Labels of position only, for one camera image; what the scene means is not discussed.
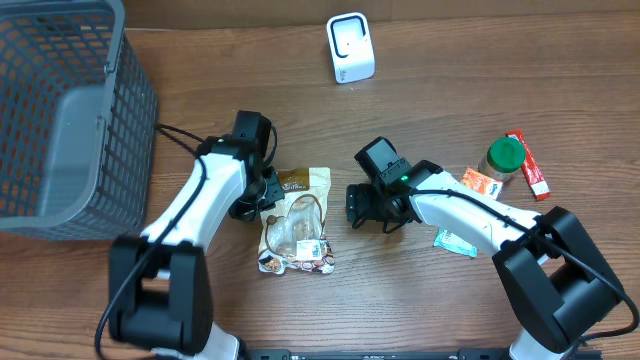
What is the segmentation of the beige snack bag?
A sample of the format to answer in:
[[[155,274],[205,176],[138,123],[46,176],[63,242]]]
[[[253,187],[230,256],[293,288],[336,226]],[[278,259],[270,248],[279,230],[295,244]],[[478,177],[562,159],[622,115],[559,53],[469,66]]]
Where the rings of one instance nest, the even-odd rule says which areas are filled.
[[[284,197],[261,213],[258,269],[282,275],[288,269],[331,274],[334,255],[326,236],[331,172],[296,168],[277,174]]]

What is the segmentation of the teal wet wipes pack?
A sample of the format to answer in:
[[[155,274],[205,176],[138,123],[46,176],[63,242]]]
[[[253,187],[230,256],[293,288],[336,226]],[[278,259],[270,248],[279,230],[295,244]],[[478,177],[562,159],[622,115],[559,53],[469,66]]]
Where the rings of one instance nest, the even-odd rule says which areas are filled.
[[[452,253],[468,256],[470,258],[476,258],[478,255],[476,247],[442,228],[439,229],[434,239],[433,246],[441,247]]]

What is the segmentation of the orange Kleenex tissue pack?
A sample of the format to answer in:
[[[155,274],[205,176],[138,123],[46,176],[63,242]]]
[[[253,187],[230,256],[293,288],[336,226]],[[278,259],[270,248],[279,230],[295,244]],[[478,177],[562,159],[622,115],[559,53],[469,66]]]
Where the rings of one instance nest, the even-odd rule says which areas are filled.
[[[467,168],[460,180],[465,187],[497,200],[502,192],[503,183],[476,170]]]

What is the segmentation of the green lid jar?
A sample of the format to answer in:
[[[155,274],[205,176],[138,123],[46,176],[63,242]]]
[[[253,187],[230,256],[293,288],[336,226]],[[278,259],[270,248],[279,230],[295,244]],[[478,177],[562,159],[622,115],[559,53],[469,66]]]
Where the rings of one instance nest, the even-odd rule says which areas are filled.
[[[501,182],[507,182],[526,159],[524,146],[511,137],[497,139],[479,162],[480,173]]]

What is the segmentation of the red stick sachet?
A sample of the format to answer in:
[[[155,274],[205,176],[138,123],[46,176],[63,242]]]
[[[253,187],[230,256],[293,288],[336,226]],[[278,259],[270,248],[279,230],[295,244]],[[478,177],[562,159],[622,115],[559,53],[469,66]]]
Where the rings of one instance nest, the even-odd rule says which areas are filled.
[[[548,199],[551,196],[551,189],[546,182],[544,175],[537,164],[529,146],[527,145],[521,130],[511,130],[506,136],[517,140],[525,149],[525,160],[521,165],[524,177],[536,201]]]

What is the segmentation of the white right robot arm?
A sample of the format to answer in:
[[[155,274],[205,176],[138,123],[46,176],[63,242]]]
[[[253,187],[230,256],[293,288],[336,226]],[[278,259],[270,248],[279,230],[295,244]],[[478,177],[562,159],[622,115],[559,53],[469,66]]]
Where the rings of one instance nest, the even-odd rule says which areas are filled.
[[[346,190],[353,228],[408,223],[447,230],[492,259],[522,326],[504,359],[571,359],[580,344],[634,331],[639,312],[584,226],[570,211],[545,214],[481,195],[427,160],[416,164],[377,137],[354,157],[368,182]]]

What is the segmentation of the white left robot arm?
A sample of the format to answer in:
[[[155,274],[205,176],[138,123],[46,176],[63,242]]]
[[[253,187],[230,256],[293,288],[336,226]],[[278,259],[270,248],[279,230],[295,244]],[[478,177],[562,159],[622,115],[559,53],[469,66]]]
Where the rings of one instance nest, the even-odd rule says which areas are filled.
[[[169,207],[140,234],[112,244],[98,355],[108,333],[156,359],[249,358],[244,342],[213,320],[206,254],[224,217],[251,222],[283,199],[271,165],[276,147],[272,122],[240,111],[231,133],[192,149],[194,169]]]

